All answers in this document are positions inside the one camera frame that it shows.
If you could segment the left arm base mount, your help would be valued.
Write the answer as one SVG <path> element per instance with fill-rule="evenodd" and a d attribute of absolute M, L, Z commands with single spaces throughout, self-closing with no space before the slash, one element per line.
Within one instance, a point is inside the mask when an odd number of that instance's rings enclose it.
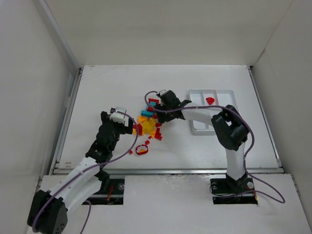
<path fill-rule="evenodd" d="M 102 183 L 101 189 L 87 200 L 92 205 L 123 205 L 124 189 L 125 178 L 113 177 L 109 182 Z"/>

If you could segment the red half round brick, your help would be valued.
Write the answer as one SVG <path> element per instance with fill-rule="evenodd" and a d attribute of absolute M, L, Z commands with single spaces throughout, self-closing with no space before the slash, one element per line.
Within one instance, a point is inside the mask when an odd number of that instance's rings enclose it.
<path fill-rule="evenodd" d="M 208 105 L 213 105 L 215 103 L 215 99 L 213 97 L 205 98 Z"/>

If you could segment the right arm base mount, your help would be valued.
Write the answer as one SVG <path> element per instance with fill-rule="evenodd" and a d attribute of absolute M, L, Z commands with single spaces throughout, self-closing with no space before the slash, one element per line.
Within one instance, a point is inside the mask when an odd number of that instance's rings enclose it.
<path fill-rule="evenodd" d="M 212 178 L 210 183 L 214 205 L 258 204 L 256 194 L 248 192 L 254 190 L 252 178 L 246 178 L 239 185 L 234 185 L 227 178 Z"/>

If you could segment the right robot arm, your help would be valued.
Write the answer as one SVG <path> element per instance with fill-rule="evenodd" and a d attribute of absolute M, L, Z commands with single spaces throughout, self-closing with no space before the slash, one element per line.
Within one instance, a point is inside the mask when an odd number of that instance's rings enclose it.
<path fill-rule="evenodd" d="M 218 110 L 220 106 L 200 107 L 190 100 L 180 101 L 171 90 L 162 90 L 157 93 L 157 97 L 160 98 L 160 103 L 154 110 L 159 123 L 182 119 L 212 126 L 219 143 L 226 150 L 226 176 L 234 181 L 247 176 L 243 158 L 249 130 L 232 105 L 227 105 L 220 111 Z"/>

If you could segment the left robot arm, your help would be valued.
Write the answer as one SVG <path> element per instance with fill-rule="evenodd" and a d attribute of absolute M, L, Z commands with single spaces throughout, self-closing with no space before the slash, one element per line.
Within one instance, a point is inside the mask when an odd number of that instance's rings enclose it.
<path fill-rule="evenodd" d="M 110 113 L 103 111 L 100 116 L 102 124 L 96 139 L 78 166 L 59 184 L 35 193 L 27 219 L 34 233 L 62 233 L 69 214 L 107 184 L 109 174 L 103 167 L 113 161 L 120 135 L 132 134 L 134 120 L 121 107 L 111 109 Z"/>

